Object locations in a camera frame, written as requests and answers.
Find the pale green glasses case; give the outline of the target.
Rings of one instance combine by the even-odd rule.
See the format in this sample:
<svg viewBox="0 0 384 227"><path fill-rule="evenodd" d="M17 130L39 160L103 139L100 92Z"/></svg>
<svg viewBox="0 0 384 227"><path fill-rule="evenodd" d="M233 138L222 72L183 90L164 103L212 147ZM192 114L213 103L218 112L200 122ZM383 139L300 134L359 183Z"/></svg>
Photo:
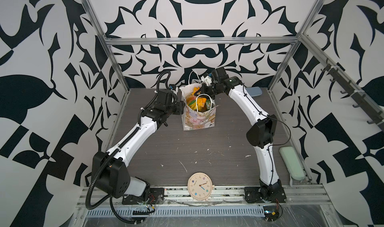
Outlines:
<svg viewBox="0 0 384 227"><path fill-rule="evenodd" d="M279 152L290 174L290 180L303 181L306 174L295 149L293 147L281 147Z"/></svg>

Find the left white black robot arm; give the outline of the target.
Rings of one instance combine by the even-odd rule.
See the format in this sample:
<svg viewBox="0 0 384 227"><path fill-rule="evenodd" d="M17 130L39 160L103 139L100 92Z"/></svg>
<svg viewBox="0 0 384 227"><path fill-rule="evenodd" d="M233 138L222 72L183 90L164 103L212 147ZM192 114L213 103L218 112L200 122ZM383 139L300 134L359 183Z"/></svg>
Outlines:
<svg viewBox="0 0 384 227"><path fill-rule="evenodd" d="M171 115L182 115L184 102L178 98L178 88L157 90L152 101L141 108L136 125L117 144L93 157L92 180L85 205L93 210L109 198L132 196L144 202L150 195L150 184L131 177L128 166L144 142L161 126L167 125Z"/></svg>

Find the black wall hook rack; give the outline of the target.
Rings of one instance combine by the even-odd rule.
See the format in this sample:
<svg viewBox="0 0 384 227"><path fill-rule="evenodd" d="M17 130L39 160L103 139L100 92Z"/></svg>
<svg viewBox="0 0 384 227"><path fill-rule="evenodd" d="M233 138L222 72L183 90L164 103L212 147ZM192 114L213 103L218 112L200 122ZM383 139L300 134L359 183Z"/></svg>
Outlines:
<svg viewBox="0 0 384 227"><path fill-rule="evenodd" d="M361 108L365 114L370 118L367 121L369 125L376 125L382 132L384 131L384 110L364 91L358 84L338 65L332 65L327 58L325 61L320 60L324 66L321 70L322 73L330 75L331 85L329 88L329 98L331 99L332 88L335 83L338 84L342 90L340 93L346 97L351 97L356 104L354 108Z"/></svg>

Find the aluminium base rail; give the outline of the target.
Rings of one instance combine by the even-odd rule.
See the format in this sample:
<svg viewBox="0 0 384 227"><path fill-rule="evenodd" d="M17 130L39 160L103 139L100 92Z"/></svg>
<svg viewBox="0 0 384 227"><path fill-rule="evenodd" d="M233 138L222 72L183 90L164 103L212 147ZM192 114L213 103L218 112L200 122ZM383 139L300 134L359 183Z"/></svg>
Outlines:
<svg viewBox="0 0 384 227"><path fill-rule="evenodd" d="M285 185L282 201L248 203L245 186L155 186L144 204L126 198L88 210L81 195L71 227L340 227L321 185Z"/></svg>

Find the round beige wall clock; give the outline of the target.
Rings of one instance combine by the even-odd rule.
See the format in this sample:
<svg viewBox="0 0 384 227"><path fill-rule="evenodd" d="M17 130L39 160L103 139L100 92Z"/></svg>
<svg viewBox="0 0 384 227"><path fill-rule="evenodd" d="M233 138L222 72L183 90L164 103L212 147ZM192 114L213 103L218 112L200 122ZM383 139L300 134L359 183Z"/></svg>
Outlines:
<svg viewBox="0 0 384 227"><path fill-rule="evenodd" d="M205 173L195 173L188 180L188 192L196 201L207 201L213 193L215 185Z"/></svg>

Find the blue-grey glasses case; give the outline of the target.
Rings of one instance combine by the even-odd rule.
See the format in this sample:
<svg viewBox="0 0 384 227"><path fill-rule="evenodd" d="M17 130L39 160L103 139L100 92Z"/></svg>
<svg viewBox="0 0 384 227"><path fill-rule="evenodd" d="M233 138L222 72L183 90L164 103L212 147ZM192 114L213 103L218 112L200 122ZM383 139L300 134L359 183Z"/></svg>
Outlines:
<svg viewBox="0 0 384 227"><path fill-rule="evenodd" d="M263 94L263 91L260 87L247 87L246 91L250 95L250 97L257 97Z"/></svg>

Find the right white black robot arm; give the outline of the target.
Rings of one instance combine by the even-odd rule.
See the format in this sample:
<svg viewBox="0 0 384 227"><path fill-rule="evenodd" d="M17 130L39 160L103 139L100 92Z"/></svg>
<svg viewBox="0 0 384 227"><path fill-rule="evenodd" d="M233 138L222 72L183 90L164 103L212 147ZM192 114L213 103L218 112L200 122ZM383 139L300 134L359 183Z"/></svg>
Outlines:
<svg viewBox="0 0 384 227"><path fill-rule="evenodd" d="M201 77L199 94L215 98L217 94L228 95L244 112L252 127L246 134L248 142L254 147L260 168L260 186L245 187L247 203L284 203L286 193L283 188L273 156L273 138L278 118L264 111L246 90L238 77L229 77L223 67Z"/></svg>

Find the yellow snack packet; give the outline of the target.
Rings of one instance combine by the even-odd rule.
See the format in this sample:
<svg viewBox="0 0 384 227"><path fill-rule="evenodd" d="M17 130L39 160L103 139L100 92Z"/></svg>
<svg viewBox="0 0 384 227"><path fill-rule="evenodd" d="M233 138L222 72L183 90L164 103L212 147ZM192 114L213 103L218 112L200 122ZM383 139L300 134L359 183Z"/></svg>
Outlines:
<svg viewBox="0 0 384 227"><path fill-rule="evenodd" d="M199 90L199 87L194 87L191 94L189 94L186 98L186 102L188 107L193 111L205 112L207 111L206 103L207 98L203 95L200 97L195 96L195 93Z"/></svg>

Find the patterned paper gift bag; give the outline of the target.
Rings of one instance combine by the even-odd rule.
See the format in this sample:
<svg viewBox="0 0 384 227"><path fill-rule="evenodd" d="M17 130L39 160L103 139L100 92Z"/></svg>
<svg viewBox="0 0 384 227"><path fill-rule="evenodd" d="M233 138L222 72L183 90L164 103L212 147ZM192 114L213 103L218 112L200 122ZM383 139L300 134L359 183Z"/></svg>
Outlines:
<svg viewBox="0 0 384 227"><path fill-rule="evenodd" d="M182 124L184 131L194 131L200 129L213 128L215 126L216 119L216 103L215 101L207 94L201 94L201 88L204 83L202 83L199 76L196 76L196 79L192 79L192 76L189 75L188 82L186 85L181 86L180 90L182 93L182 101L185 103L184 113L182 114ZM198 112L191 110L186 102L186 98L189 94L192 93L194 87L199 87L200 89L195 93L195 96L205 96L207 99L212 101L212 108L209 111Z"/></svg>

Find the green corn chips packet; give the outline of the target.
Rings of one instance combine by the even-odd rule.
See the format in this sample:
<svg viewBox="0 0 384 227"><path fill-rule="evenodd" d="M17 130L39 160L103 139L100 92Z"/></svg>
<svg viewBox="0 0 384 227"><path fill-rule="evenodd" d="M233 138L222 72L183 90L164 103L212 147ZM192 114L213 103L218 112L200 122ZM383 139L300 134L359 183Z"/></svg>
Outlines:
<svg viewBox="0 0 384 227"><path fill-rule="evenodd" d="M212 101L210 99L207 99L205 103L205 110L209 111L211 110L211 108L212 108Z"/></svg>

